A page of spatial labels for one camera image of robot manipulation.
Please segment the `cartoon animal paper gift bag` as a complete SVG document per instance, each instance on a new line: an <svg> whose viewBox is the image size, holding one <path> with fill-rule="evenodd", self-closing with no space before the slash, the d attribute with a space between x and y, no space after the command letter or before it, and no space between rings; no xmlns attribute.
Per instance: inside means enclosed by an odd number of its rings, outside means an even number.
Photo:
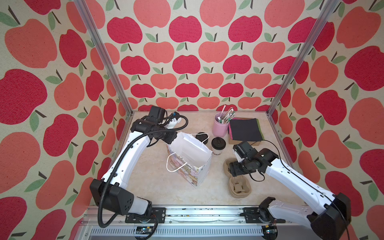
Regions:
<svg viewBox="0 0 384 240"><path fill-rule="evenodd" d="M213 152L196 138L196 134L183 132L167 145L167 152L167 171L178 173L198 188L209 173Z"/></svg>

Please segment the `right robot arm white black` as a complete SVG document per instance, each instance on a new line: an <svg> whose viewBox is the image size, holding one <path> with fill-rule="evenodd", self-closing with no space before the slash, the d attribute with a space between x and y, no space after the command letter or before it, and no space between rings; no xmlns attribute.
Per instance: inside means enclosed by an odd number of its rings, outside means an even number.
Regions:
<svg viewBox="0 0 384 240"><path fill-rule="evenodd" d="M305 203L305 206L287 204L268 197L259 204L256 216L264 223L286 220L311 229L322 240L339 240L348 233L351 223L351 200L343 193L334 194L313 183L269 149L257 151L247 142L233 147L236 161L229 164L233 177L255 172L270 176Z"/></svg>

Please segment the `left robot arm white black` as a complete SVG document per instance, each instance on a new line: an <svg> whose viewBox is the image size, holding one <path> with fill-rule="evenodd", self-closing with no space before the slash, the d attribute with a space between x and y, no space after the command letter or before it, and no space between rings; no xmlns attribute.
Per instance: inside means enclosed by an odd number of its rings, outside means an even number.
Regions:
<svg viewBox="0 0 384 240"><path fill-rule="evenodd" d="M152 202L135 196L126 187L134 167L152 139L171 144L177 133L188 126L187 117L152 106L150 112L133 122L128 140L116 161L100 180L94 179L90 191L98 206L98 225L108 227L117 216L152 218Z"/></svg>

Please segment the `single white paper cup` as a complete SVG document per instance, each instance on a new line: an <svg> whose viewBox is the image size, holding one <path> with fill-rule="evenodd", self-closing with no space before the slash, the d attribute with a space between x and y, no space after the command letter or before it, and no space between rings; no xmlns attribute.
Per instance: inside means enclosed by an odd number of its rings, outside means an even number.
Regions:
<svg viewBox="0 0 384 240"><path fill-rule="evenodd" d="M222 152L223 152L223 150L217 150L217 149L212 149L212 152L213 152L213 154L215 155L215 156L219 156L219 155L221 155L222 154Z"/></svg>

